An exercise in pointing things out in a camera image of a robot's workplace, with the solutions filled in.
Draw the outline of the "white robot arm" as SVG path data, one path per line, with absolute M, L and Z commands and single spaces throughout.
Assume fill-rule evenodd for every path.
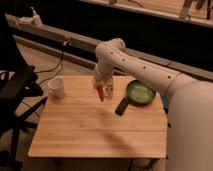
M 119 68 L 166 97 L 166 171 L 213 171 L 213 83 L 132 57 L 125 49 L 120 38 L 96 46 L 95 81 Z

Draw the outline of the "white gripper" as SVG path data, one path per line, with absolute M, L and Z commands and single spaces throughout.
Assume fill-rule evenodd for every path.
M 101 84 L 102 86 L 108 86 L 113 84 L 113 73 L 102 73 L 98 66 L 95 66 L 93 71 L 93 78 L 92 78 L 93 86 L 96 87 L 97 85 Z

